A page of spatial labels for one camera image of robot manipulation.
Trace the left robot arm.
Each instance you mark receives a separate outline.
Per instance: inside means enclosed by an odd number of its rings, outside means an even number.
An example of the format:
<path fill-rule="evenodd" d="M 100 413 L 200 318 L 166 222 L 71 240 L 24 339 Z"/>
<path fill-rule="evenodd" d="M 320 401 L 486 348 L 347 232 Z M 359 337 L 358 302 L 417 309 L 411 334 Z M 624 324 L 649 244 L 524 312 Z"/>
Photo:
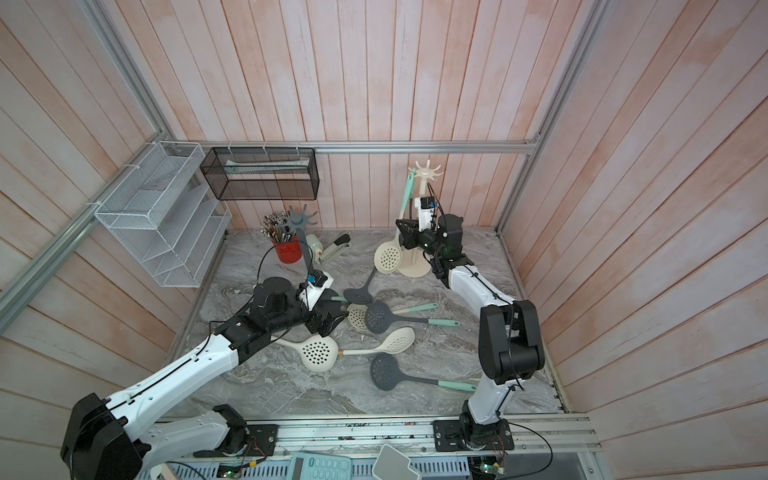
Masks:
<path fill-rule="evenodd" d="M 73 479 L 134 479 L 142 471 L 199 451 L 242 456 L 252 447 L 247 422 L 227 405 L 190 420 L 156 422 L 221 374 L 247 362 L 292 327 L 329 335 L 342 319 L 331 276 L 298 286 L 271 277 L 250 300 L 217 322 L 199 345 L 149 377 L 105 398 L 89 394 L 72 408 L 61 458 Z"/>

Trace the cream skimmer under pile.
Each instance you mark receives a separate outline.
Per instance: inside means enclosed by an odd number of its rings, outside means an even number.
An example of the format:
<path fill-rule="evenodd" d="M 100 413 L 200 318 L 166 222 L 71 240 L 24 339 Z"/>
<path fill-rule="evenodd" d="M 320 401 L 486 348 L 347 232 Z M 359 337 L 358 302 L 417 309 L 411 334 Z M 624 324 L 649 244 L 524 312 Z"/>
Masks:
<path fill-rule="evenodd" d="M 437 308 L 438 308 L 437 303 L 427 303 L 427 304 L 417 305 L 413 307 L 394 310 L 393 313 L 397 315 L 401 315 L 405 313 L 432 311 L 432 310 L 436 310 Z M 367 310 L 368 310 L 368 307 L 366 305 L 349 304 L 347 306 L 346 319 L 350 323 L 350 325 L 359 332 L 368 332 L 368 328 L 365 323 L 365 315 Z"/>

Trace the cream utensil rack stand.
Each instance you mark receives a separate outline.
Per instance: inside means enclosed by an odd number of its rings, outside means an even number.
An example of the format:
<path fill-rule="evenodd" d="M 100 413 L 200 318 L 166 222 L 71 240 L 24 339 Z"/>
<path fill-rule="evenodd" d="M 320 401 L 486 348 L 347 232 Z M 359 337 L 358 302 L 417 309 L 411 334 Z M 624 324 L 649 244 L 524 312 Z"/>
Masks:
<path fill-rule="evenodd" d="M 436 231 L 436 214 L 439 201 L 430 189 L 430 180 L 439 176 L 440 166 L 430 167 L 430 160 L 422 166 L 410 169 L 396 226 L 400 234 L 401 262 L 397 271 L 409 278 L 426 275 L 431 266 L 423 254 L 431 250 Z"/>

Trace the large cream skimmer left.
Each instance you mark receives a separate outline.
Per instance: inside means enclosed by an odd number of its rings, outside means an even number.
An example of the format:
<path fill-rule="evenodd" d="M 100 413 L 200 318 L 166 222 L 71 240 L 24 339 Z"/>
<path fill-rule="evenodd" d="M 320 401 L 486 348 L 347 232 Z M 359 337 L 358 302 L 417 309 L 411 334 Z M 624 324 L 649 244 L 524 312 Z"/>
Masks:
<path fill-rule="evenodd" d="M 297 352 L 302 364 L 314 373 L 331 370 L 339 356 L 339 347 L 330 336 L 313 335 L 303 342 L 273 338 L 273 342 Z"/>

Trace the grey skimmer near grey rack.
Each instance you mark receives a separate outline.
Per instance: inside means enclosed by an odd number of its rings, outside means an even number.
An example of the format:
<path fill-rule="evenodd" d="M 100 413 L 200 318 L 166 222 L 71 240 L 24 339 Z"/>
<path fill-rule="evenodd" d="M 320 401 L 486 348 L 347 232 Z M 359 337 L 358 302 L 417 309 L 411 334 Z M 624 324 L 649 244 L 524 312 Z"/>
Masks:
<path fill-rule="evenodd" d="M 345 289 L 343 292 L 344 299 L 351 304 L 371 304 L 374 301 L 374 298 L 369 291 L 369 286 L 377 272 L 377 268 L 374 267 L 362 287 Z"/>

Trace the cream skimmer centre front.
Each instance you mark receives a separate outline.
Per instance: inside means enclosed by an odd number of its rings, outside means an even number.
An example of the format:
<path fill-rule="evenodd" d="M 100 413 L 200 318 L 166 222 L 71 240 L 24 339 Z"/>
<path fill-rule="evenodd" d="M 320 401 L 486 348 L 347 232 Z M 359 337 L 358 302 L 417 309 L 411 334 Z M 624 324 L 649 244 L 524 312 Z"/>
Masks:
<path fill-rule="evenodd" d="M 415 332 L 410 327 L 399 328 L 390 333 L 377 347 L 372 349 L 340 350 L 340 356 L 371 355 L 387 353 L 396 355 L 406 351 L 415 341 Z"/>

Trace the grey skimmer front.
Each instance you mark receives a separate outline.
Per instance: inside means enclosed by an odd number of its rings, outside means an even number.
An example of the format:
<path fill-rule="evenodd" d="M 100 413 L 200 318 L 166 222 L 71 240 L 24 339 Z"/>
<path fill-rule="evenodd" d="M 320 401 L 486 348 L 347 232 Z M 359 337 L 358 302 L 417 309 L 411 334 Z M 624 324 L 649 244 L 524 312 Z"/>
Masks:
<path fill-rule="evenodd" d="M 370 365 L 370 377 L 373 384 L 383 391 L 391 391 L 397 385 L 406 381 L 435 385 L 441 388 L 462 392 L 474 393 L 477 390 L 477 386 L 470 383 L 407 375 L 399 368 L 396 358 L 387 353 L 380 353 L 374 357 Z"/>

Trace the grey utensil rack stand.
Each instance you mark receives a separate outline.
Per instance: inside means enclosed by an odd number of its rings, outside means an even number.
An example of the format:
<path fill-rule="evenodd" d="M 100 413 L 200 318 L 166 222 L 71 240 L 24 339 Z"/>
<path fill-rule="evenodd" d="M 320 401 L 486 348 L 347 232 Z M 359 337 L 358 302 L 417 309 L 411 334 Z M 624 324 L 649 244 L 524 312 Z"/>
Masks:
<path fill-rule="evenodd" d="M 314 284 L 317 279 L 317 272 L 314 267 L 314 251 L 309 245 L 306 238 L 306 228 L 309 225 L 314 225 L 312 218 L 317 213 L 308 213 L 307 205 L 303 205 L 301 209 L 295 209 L 293 206 L 289 207 L 287 226 L 290 232 L 295 233 L 298 242 L 301 246 L 302 256 L 307 268 L 307 282 Z"/>

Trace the mint green pencil sharpener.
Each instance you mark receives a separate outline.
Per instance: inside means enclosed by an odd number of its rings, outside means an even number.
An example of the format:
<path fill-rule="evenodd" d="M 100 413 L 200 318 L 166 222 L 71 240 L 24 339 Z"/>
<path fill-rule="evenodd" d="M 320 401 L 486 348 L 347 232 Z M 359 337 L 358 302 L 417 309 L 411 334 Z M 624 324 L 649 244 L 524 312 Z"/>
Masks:
<path fill-rule="evenodd" d="M 323 244 L 319 240 L 319 238 L 314 234 L 308 234 L 306 236 L 306 243 L 308 244 L 310 250 L 312 251 L 313 258 L 316 262 L 319 262 L 322 258 L 323 254 Z"/>

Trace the red metal pencil cup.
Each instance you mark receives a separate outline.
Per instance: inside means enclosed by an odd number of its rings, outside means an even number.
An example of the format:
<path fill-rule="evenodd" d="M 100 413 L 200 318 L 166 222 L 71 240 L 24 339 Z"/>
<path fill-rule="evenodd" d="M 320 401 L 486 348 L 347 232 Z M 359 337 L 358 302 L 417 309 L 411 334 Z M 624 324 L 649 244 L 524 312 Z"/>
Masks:
<path fill-rule="evenodd" d="M 275 245 L 275 252 L 283 264 L 293 264 L 302 259 L 302 244 L 297 238 Z"/>

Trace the bundle of pencils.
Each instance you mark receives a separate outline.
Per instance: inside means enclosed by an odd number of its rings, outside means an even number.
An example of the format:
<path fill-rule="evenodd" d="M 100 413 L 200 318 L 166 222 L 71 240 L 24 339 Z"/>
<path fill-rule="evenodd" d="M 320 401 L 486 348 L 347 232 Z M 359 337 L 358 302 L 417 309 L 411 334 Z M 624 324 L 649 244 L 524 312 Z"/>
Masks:
<path fill-rule="evenodd" d="M 293 233 L 288 225 L 288 214 L 285 211 L 265 215 L 261 221 L 262 233 L 273 244 L 282 244 L 293 239 Z"/>

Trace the grey calculator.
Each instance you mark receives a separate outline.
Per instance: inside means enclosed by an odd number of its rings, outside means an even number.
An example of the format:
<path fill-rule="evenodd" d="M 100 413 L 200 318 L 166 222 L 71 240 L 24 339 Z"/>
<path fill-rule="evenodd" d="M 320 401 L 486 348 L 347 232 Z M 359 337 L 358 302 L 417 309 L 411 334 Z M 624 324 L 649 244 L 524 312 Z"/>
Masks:
<path fill-rule="evenodd" d="M 312 452 L 292 456 L 287 480 L 347 480 L 352 475 L 350 458 Z"/>

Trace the black mesh wall basket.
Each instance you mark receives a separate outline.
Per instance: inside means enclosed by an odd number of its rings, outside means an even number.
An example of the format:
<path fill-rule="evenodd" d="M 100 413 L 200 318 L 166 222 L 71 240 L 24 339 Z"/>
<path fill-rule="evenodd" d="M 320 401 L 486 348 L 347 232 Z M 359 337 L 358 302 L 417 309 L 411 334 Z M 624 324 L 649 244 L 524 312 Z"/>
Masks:
<path fill-rule="evenodd" d="M 220 200 L 294 201 L 317 198 L 315 151 L 300 147 L 213 147 L 201 172 Z"/>

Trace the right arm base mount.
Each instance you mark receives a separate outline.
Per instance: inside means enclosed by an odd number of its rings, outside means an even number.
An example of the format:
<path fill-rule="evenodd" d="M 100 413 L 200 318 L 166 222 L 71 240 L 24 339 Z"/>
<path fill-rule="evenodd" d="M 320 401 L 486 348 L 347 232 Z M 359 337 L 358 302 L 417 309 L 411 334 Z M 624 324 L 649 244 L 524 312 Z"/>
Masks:
<path fill-rule="evenodd" d="M 512 451 L 515 448 L 509 422 L 504 419 L 481 425 L 470 414 L 462 413 L 457 420 L 435 420 L 432 428 L 438 452 Z"/>

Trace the aluminium rail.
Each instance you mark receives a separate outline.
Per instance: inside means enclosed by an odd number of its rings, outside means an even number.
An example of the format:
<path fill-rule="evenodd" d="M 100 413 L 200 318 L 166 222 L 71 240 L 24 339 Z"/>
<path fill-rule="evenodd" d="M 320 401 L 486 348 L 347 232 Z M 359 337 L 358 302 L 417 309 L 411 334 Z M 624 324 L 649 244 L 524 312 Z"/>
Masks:
<path fill-rule="evenodd" d="M 452 445 L 461 429 L 453 416 L 336 416 L 250 420 L 250 452 L 286 459 L 295 452 L 319 452 L 349 457 L 372 457 L 391 445 L 415 457 L 441 453 L 460 455 Z M 544 454 L 599 452 L 602 445 L 584 414 L 524 414 L 506 417 L 508 427 L 491 437 L 485 449 L 469 448 L 468 455 L 496 453 Z"/>

